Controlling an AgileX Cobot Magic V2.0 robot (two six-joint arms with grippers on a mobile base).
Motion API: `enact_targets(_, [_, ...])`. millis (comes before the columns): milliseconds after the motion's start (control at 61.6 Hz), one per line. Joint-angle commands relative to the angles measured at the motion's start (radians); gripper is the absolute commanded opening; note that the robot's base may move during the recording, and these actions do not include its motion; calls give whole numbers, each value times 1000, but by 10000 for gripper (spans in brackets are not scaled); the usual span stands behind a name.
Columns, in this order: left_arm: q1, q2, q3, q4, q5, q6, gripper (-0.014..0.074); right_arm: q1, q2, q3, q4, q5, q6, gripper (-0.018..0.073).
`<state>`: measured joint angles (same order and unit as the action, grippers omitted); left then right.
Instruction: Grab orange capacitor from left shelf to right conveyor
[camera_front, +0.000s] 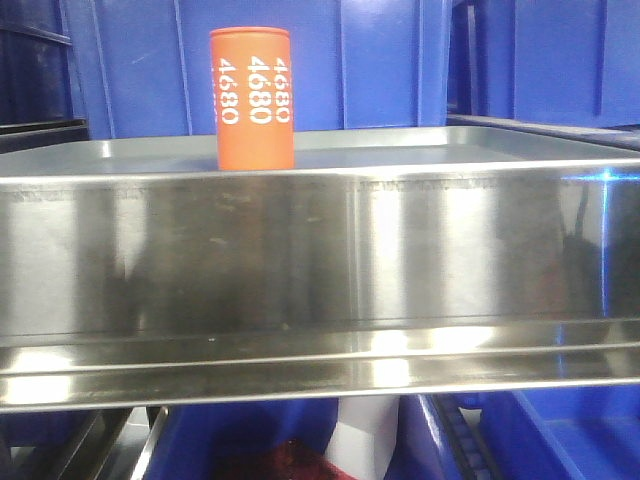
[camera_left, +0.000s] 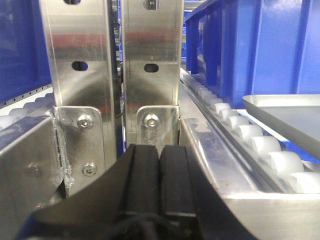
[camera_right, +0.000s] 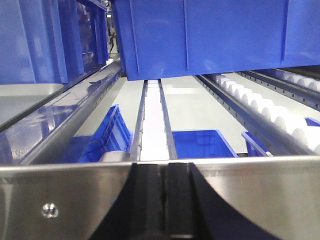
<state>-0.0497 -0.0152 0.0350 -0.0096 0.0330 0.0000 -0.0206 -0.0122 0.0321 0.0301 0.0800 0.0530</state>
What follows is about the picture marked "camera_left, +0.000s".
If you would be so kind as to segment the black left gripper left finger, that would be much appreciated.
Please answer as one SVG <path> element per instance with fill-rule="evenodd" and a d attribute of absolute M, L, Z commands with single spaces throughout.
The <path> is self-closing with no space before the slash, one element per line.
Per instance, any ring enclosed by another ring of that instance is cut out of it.
<path fill-rule="evenodd" d="M 159 211 L 159 157 L 131 144 L 101 177 L 78 193 L 34 213 L 35 235 L 91 240 L 126 215 Z"/>

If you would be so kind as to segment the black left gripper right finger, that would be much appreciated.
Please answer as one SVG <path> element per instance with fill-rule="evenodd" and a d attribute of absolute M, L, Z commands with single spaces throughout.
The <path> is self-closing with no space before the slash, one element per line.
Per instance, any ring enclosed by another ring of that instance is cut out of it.
<path fill-rule="evenodd" d="M 160 157 L 161 214 L 189 240 L 251 240 L 202 171 L 190 148 L 166 145 Z"/>

